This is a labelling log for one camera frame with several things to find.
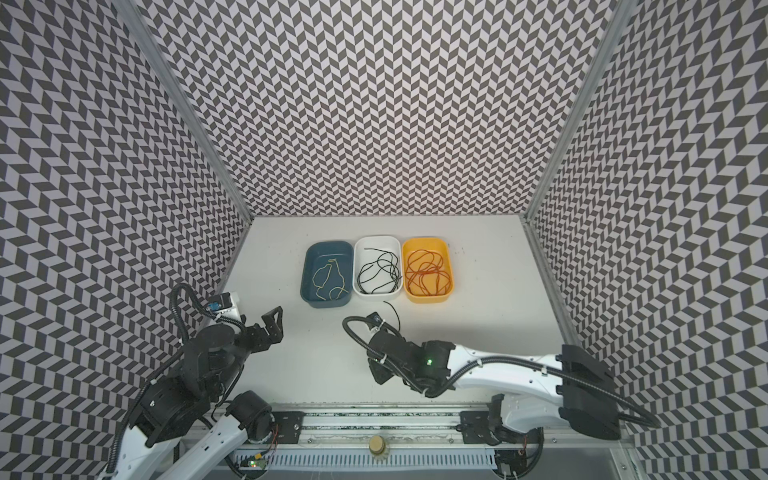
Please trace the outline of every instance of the blue bin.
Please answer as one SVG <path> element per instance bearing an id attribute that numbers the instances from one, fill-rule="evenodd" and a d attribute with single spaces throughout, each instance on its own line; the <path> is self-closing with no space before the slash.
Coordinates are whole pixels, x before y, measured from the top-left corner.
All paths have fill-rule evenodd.
<path id="1" fill-rule="evenodd" d="M 344 306 L 352 298 L 353 249 L 341 240 L 315 243 L 306 251 L 301 298 L 314 308 Z"/>

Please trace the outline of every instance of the white bin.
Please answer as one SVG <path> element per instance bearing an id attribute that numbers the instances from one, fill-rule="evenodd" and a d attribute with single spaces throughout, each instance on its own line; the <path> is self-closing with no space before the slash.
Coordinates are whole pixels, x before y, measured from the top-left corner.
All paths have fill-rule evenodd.
<path id="1" fill-rule="evenodd" d="M 362 277 L 358 277 L 360 270 L 367 263 L 375 262 L 376 259 L 384 253 L 380 250 L 384 250 L 384 252 L 392 252 L 396 258 L 394 263 L 397 265 L 400 272 L 400 278 L 397 281 L 396 286 L 394 283 L 385 285 L 387 282 L 392 281 L 392 277 L 385 270 L 381 270 L 377 266 L 369 268 L 367 271 L 363 272 Z M 363 282 L 362 288 L 358 284 L 358 278 Z M 365 300 L 391 300 L 398 296 L 400 290 L 402 290 L 402 249 L 399 240 L 389 235 L 363 237 L 360 240 L 357 240 L 357 243 L 355 243 L 355 261 L 352 268 L 352 282 L 355 292 Z"/>

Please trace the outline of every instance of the orange bin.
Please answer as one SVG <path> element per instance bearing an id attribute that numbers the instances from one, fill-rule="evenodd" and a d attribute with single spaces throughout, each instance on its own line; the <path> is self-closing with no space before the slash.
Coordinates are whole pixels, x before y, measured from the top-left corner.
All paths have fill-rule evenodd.
<path id="1" fill-rule="evenodd" d="M 419 270 L 429 273 L 416 274 Z M 421 237 L 406 241 L 402 245 L 402 271 L 404 290 L 414 303 L 445 302 L 453 292 L 448 244 L 439 238 Z"/>

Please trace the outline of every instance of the side wall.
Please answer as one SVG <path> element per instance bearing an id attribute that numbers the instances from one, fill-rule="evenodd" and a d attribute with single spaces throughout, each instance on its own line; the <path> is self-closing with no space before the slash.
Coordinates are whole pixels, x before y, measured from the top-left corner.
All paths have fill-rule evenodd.
<path id="1" fill-rule="evenodd" d="M 521 213 L 616 0 L 137 0 L 256 215 Z"/>
<path id="2" fill-rule="evenodd" d="M 654 478 L 768 468 L 766 17 L 642 0 L 535 218 L 584 344 L 660 414 Z"/>
<path id="3" fill-rule="evenodd" d="M 0 477 L 94 475 L 245 225 L 106 0 L 3 0 L 0 76 Z"/>

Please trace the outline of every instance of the yellow plastic tray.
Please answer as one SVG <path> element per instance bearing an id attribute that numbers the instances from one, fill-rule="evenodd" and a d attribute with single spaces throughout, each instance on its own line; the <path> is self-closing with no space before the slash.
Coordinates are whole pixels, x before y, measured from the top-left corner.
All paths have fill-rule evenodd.
<path id="1" fill-rule="evenodd" d="M 411 288 L 413 288 L 415 291 L 412 292 L 411 288 L 409 288 L 408 285 L 408 277 L 406 275 L 406 271 L 408 269 L 408 258 L 410 257 L 411 253 L 416 252 L 417 250 L 427 250 L 429 252 L 435 252 L 442 255 L 443 259 L 445 259 L 443 263 L 443 270 L 448 274 L 449 278 L 451 279 L 451 286 L 448 288 L 448 291 L 443 295 L 436 295 L 436 296 L 427 296 L 424 295 L 423 291 L 416 285 L 411 285 Z M 418 258 L 419 254 L 417 253 L 414 255 L 413 260 Z M 434 237 L 420 237 L 420 238 L 412 238 L 411 240 L 406 241 L 402 245 L 402 271 L 403 271 L 403 286 L 405 287 L 404 290 L 406 291 L 406 295 L 413 303 L 440 303 L 445 302 L 448 299 L 448 296 L 453 293 L 453 287 L 455 285 L 455 281 L 453 278 L 453 270 L 451 270 L 451 257 L 448 255 L 448 244 L 446 244 L 444 241 L 440 240 L 439 238 Z M 427 286 L 434 285 L 437 280 L 440 280 L 439 286 L 442 287 L 445 280 L 445 277 L 439 276 L 437 273 L 431 274 L 431 275 L 425 275 L 424 277 L 424 283 Z"/>

